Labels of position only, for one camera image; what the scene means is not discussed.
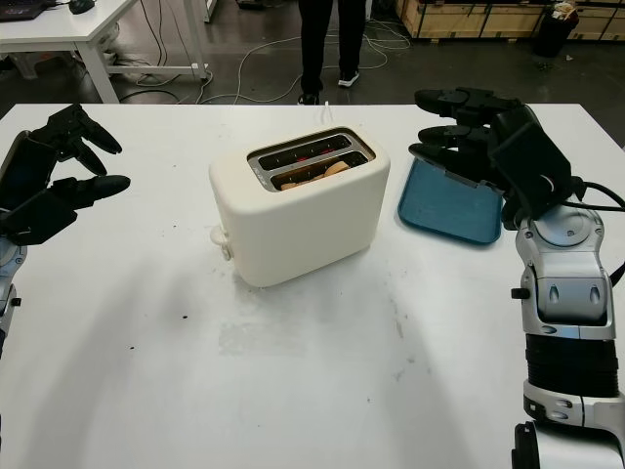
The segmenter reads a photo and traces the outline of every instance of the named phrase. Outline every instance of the black pants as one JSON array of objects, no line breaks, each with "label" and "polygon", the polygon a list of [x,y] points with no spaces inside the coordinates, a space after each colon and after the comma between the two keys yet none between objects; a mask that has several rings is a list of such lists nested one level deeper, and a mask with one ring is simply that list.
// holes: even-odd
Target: black pants
[{"label": "black pants", "polygon": [[[358,68],[364,32],[366,0],[339,1],[339,68],[352,73]],[[330,23],[332,0],[299,0],[302,15],[302,91],[323,89],[319,76],[323,67],[323,42]]]}]

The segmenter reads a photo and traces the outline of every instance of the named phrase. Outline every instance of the white toaster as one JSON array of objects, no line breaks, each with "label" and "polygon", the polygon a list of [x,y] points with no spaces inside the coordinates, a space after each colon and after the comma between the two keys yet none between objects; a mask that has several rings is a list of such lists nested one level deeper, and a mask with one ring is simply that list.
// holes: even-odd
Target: white toaster
[{"label": "white toaster", "polygon": [[314,271],[371,243],[389,169],[347,127],[220,157],[209,170],[222,220],[211,238],[254,286]]}]

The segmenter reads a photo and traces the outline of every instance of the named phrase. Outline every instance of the sneaker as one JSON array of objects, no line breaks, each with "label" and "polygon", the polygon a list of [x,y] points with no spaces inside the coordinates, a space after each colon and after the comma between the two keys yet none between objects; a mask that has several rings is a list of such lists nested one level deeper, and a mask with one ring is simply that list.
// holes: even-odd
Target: sneaker
[{"label": "sneaker", "polygon": [[319,94],[303,93],[297,100],[298,106],[317,106],[319,104]]},{"label": "sneaker", "polygon": [[342,88],[350,88],[355,83],[355,81],[358,80],[359,76],[360,73],[358,73],[358,70],[351,73],[346,73],[342,71],[341,78],[339,79],[339,86]]}]

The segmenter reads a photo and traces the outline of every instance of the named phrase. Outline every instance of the concrete floor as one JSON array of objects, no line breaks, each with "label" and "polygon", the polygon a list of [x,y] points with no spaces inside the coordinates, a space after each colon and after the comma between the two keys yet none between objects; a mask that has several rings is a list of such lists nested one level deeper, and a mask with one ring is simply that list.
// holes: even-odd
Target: concrete floor
[{"label": "concrete floor", "polygon": [[[163,39],[169,53],[168,64],[186,64],[187,57],[176,31],[171,12],[163,0]],[[182,0],[169,0],[175,11],[183,38],[190,46],[184,21]],[[261,44],[299,35],[299,12],[295,0],[271,0],[263,12],[239,10],[234,0],[218,0],[213,21],[202,24],[202,47],[214,80],[204,98],[231,94],[237,87],[237,70],[241,59]],[[144,0],[152,24],[157,24],[157,0]],[[145,60],[153,64],[158,49],[146,25],[141,5],[120,22],[121,32],[113,49],[123,58]],[[336,12],[331,28],[337,27]],[[389,32],[374,29],[372,38],[393,39]],[[405,34],[400,26],[391,25]],[[329,37],[327,42],[335,41]],[[384,43],[400,46],[401,43]],[[412,94],[420,88],[453,88],[471,86],[496,90],[502,96],[518,97],[527,103],[579,103],[585,107],[607,133],[622,147],[625,145],[625,46],[620,44],[569,43],[547,70],[537,66],[527,42],[507,44],[500,41],[448,41],[440,45],[413,42],[409,49],[386,51],[388,63],[363,70],[361,79],[349,91],[335,83],[338,70],[324,70],[325,90],[321,98],[336,105],[412,104]],[[326,64],[338,61],[337,46],[326,47]],[[363,44],[361,66],[380,64],[384,57]],[[282,95],[300,73],[299,41],[271,46],[249,57],[242,71],[241,93],[259,100]],[[100,99],[89,75],[81,66],[67,68],[44,64],[40,78],[23,80],[16,70],[0,73],[0,116],[16,103],[99,103]],[[135,85],[137,76],[113,78],[113,86],[122,97],[144,89]],[[161,87],[194,103],[199,86],[190,77],[180,77]],[[299,85],[276,104],[294,104]],[[149,93],[130,98],[126,103],[172,104],[168,95]],[[232,98],[215,100],[231,103]],[[244,100],[241,104],[250,104]]]}]

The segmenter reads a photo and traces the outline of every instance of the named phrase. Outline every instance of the desk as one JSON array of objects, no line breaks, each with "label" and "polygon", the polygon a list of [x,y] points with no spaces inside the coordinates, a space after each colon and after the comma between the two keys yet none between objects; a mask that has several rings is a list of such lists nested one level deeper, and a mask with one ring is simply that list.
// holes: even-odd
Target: desk
[{"label": "desk", "polygon": [[[59,108],[14,107],[0,154]],[[510,466],[514,427],[528,419],[514,234],[480,248],[396,217],[407,147],[439,118],[415,106],[332,107],[337,125],[362,128],[392,160],[376,238],[257,289],[209,241],[219,218],[208,165],[330,113],[85,108],[124,147],[105,164],[132,186],[29,249],[15,277],[23,303],[0,362],[3,469]],[[625,155],[582,107],[533,108],[575,174],[625,192]],[[57,171],[89,176],[69,161]],[[603,216],[612,270],[625,217]],[[614,301],[625,311],[622,285]],[[625,321],[617,328],[623,359]]]},{"label": "desk", "polygon": [[75,51],[80,53],[103,103],[119,103],[109,73],[198,73],[206,78],[199,50],[193,0],[185,0],[185,12],[197,64],[191,67],[107,67],[98,40],[137,0],[100,0],[90,11],[73,15],[67,6],[43,12],[33,21],[0,23],[0,52]]}]

